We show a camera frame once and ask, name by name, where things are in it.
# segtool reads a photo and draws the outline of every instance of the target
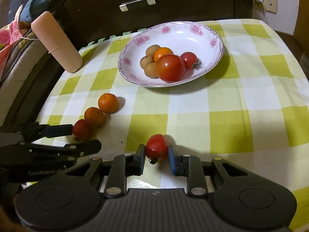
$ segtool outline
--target blue fabric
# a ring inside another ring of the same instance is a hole
[[[32,23],[39,15],[48,10],[50,0],[29,0],[20,14],[20,21]]]

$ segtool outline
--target drawer handle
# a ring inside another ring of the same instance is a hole
[[[146,5],[156,4],[155,0],[132,0],[130,2],[122,3],[119,5],[122,12],[128,11],[129,9],[135,9],[144,7]]]

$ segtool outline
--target ribbed black surface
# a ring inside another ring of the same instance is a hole
[[[183,189],[130,189],[107,200],[98,215],[72,232],[241,232],[216,216],[202,199]],[[289,232],[282,228],[276,232]]]

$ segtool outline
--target pink ribbed case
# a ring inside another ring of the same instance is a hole
[[[67,72],[74,73],[82,66],[80,54],[50,12],[42,13],[31,28]]]

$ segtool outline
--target checkered tablecloth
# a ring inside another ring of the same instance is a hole
[[[74,124],[97,107],[106,92],[119,98],[120,110],[96,133],[99,155],[111,160],[135,151],[156,133],[166,134],[180,153],[210,161],[221,156],[291,191],[298,209],[290,228],[309,223],[309,83],[297,60],[265,23],[253,19],[205,21],[222,37],[224,55],[205,76],[170,88],[144,88],[122,78],[120,51],[137,33],[81,50],[84,67],[64,72],[45,102],[38,121]],[[42,139],[63,146],[72,137]],[[168,163],[145,164],[131,187],[184,187]]]

